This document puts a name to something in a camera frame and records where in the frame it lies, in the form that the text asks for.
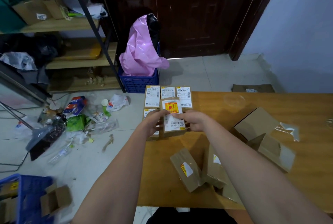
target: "blue plastic crate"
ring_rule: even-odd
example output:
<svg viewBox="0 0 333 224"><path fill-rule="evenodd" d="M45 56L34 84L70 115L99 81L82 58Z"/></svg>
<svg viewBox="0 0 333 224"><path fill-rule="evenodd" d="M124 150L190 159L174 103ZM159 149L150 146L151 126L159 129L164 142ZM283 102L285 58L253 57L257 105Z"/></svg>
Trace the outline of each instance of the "blue plastic crate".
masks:
<svg viewBox="0 0 333 224"><path fill-rule="evenodd" d="M154 70L154 75L151 77L123 76L123 72L123 68L120 66L118 75L125 90L129 93L144 93L146 91L146 85L159 85L159 73L157 68Z"/></svg>
<svg viewBox="0 0 333 224"><path fill-rule="evenodd" d="M40 204L40 197L46 194L45 188L53 183L52 177L13 174L0 180L0 186L11 181L19 182L16 223L52 224L54 217L42 218Z"/></svg>

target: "hand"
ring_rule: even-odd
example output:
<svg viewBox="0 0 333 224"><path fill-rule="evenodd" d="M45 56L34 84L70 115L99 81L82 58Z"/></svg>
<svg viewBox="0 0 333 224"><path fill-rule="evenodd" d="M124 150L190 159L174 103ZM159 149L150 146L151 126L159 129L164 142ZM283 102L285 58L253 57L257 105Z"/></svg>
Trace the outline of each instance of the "hand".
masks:
<svg viewBox="0 0 333 224"><path fill-rule="evenodd" d="M185 113L172 113L172 116L177 119L182 119L185 123L189 122L191 131L203 131L203 123L208 118L202 112L195 110L187 110Z"/></svg>
<svg viewBox="0 0 333 224"><path fill-rule="evenodd" d="M147 116L144 118L144 120L140 123L143 125L143 127L147 130L147 135L151 136L156 131L162 130L163 127L157 127L157 125L161 125L162 121L160 121L161 117L164 115L167 115L169 111L167 110L154 110L147 114Z"/></svg>

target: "pink plastic bag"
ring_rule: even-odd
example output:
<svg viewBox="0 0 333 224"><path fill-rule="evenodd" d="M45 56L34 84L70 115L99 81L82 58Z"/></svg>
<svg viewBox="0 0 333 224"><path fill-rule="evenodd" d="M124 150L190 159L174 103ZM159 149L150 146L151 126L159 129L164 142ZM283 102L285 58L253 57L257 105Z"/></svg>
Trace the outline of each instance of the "pink plastic bag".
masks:
<svg viewBox="0 0 333 224"><path fill-rule="evenodd" d="M154 49L146 20L147 15L141 16L131 26L126 51L119 57L124 76L152 76L155 68L169 67Z"/></svg>

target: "forearm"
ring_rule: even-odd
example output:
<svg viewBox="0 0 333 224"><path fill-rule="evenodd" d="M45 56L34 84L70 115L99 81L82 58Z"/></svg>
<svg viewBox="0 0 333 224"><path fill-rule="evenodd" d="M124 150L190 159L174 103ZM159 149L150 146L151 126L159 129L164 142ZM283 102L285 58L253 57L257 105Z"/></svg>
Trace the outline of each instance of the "forearm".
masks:
<svg viewBox="0 0 333 224"><path fill-rule="evenodd" d="M331 223L272 163L216 121L204 131L254 223Z"/></svg>
<svg viewBox="0 0 333 224"><path fill-rule="evenodd" d="M139 125L96 180L72 223L133 223L147 137Z"/></svg>

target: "wooden table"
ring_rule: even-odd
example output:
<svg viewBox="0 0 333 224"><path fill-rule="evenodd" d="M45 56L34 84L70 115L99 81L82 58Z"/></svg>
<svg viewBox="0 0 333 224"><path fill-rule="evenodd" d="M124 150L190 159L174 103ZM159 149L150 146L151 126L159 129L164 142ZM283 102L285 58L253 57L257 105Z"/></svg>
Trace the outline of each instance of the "wooden table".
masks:
<svg viewBox="0 0 333 224"><path fill-rule="evenodd" d="M333 129L326 125L326 119L333 118L333 94L193 92L193 105L239 138L233 126L259 106L278 121L298 125L300 142L287 133L272 133L297 152L287 177L321 209L333 213ZM170 156L186 147L202 167L206 146L200 132L147 142L138 205L243 209L208 184L193 193L185 190Z"/></svg>

